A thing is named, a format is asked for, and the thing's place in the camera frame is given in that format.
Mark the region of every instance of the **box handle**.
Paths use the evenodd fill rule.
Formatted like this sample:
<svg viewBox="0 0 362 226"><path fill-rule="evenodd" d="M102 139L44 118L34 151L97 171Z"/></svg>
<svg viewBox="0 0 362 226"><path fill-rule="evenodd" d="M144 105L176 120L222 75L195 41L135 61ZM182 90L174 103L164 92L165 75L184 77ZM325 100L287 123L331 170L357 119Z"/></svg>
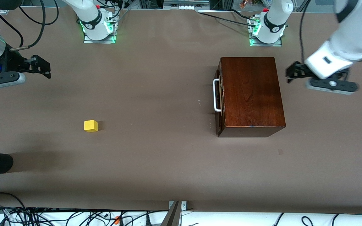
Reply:
<svg viewBox="0 0 362 226"><path fill-rule="evenodd" d="M216 82L220 82L220 79L219 79L219 78L215 78L215 79L213 80L213 105L214 105L214 110L215 110L215 111L221 112L222 110L221 110L221 109L218 109L217 106L216 106L216 85L215 85Z"/></svg>

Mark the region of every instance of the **brown wooden box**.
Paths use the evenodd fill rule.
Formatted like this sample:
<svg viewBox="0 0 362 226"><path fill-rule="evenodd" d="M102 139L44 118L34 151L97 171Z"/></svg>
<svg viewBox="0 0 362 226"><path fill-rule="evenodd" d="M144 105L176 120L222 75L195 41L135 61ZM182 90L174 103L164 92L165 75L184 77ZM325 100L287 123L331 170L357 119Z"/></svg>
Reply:
<svg viewBox="0 0 362 226"><path fill-rule="evenodd" d="M286 127L273 57L222 57L213 87L219 137L268 137Z"/></svg>

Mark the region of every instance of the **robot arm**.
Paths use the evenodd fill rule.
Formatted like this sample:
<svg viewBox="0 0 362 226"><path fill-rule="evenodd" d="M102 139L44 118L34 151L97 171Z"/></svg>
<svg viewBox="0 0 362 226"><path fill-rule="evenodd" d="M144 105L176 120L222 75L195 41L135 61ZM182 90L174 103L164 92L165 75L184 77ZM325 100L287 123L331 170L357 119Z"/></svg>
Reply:
<svg viewBox="0 0 362 226"><path fill-rule="evenodd" d="M112 12L97 8L93 0L63 0L76 12L83 31L91 40L102 40L114 32Z"/></svg>
<svg viewBox="0 0 362 226"><path fill-rule="evenodd" d="M362 59L362 0L336 0L338 30L304 63L293 63L286 70L288 83L311 77L309 89L352 94L356 83L347 81L349 67Z"/></svg>
<svg viewBox="0 0 362 226"><path fill-rule="evenodd" d="M351 67L362 59L362 0L340 0L335 4L339 29L305 64L320 79Z"/></svg>
<svg viewBox="0 0 362 226"><path fill-rule="evenodd" d="M78 15L83 31L91 40L102 40L114 32L112 12L96 7L92 0L64 0ZM0 0L0 9L15 9L21 0ZM25 82L23 73L41 73L51 78L50 64L37 55L26 59L0 36L0 87Z"/></svg>

